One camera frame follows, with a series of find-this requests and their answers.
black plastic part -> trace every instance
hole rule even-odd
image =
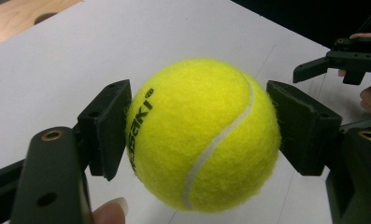
[[[328,176],[334,224],[371,224],[371,129],[349,129],[341,153],[349,175]]]
[[[0,169],[0,223],[10,218],[23,161]]]
[[[346,70],[343,83],[360,85],[365,73],[371,73],[371,38],[337,39],[324,58],[297,66],[293,70],[293,83],[325,74],[328,68]]]
[[[89,166],[89,163],[92,159],[92,148],[89,146],[88,141],[82,138],[78,123],[72,130],[74,131],[75,137],[77,138],[80,167],[84,171]]]
[[[345,134],[353,128],[371,130],[371,117],[369,119],[365,119],[365,120],[361,120],[361,121],[352,122],[352,123],[349,123],[349,124],[342,125],[340,127],[340,132]]]
[[[130,81],[106,86],[78,116],[78,127],[91,147],[92,175],[111,180],[125,149],[126,109],[132,100]]]
[[[328,71],[328,66],[329,61],[326,57],[300,64],[293,70],[293,83],[325,74]]]
[[[76,137],[57,127],[34,136],[10,223],[93,223]]]
[[[277,107],[281,152],[301,175],[321,175],[342,118],[294,86],[269,80],[266,90]]]

dark background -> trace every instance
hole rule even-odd
[[[371,0],[232,0],[261,16],[327,48],[335,40],[355,33],[371,15]]]

black lettering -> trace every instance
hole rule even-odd
[[[148,101],[144,101],[144,105],[149,109],[152,110],[152,105]]]
[[[132,154],[131,157],[133,157],[135,153],[135,148],[136,148],[136,139],[133,135],[129,134],[129,149],[130,149],[130,153]]]
[[[142,124],[142,122],[143,122],[142,118],[146,117],[147,115],[148,115],[148,112],[142,113],[141,112],[141,107],[139,107],[138,113],[136,114],[136,118],[135,119],[136,119],[136,121],[138,121],[138,123]]]
[[[141,128],[141,125],[136,121],[136,119],[133,119],[131,130],[134,136],[138,135],[139,128]]]

tennis ball felt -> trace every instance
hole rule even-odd
[[[280,144],[264,89],[213,59],[180,61],[151,77],[130,105],[126,135],[133,169],[151,193],[206,213],[258,193]]]

wooden surface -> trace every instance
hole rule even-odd
[[[34,26],[37,18],[58,13],[80,0],[10,0],[0,5],[0,43]]]

